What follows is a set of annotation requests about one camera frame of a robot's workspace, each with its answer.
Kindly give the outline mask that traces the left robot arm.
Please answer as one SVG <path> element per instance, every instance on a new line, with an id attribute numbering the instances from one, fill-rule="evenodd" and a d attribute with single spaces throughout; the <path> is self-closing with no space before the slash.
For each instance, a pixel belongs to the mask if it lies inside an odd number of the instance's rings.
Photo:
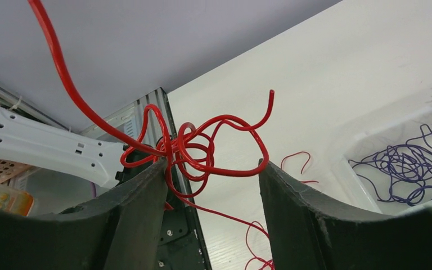
<path id="1" fill-rule="evenodd" d="M 0 107 L 0 159 L 76 176 L 113 188 L 151 165 L 125 168 L 126 146 L 84 137 L 30 120 Z"/>

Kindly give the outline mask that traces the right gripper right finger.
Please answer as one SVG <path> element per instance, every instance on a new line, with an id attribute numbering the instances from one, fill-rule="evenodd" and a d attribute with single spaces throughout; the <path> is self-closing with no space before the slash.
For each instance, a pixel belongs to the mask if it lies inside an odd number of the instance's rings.
<path id="1" fill-rule="evenodd" d="M 274 163 L 259 174 L 275 269 L 432 269 L 432 207 L 374 213 L 334 199 Z"/>

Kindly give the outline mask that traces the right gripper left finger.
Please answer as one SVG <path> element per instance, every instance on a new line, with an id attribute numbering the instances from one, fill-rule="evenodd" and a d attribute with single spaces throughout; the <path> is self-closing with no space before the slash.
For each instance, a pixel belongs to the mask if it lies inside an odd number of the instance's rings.
<path id="1" fill-rule="evenodd" d="M 0 269 L 154 269 L 166 165 L 58 214 L 0 211 Z"/>

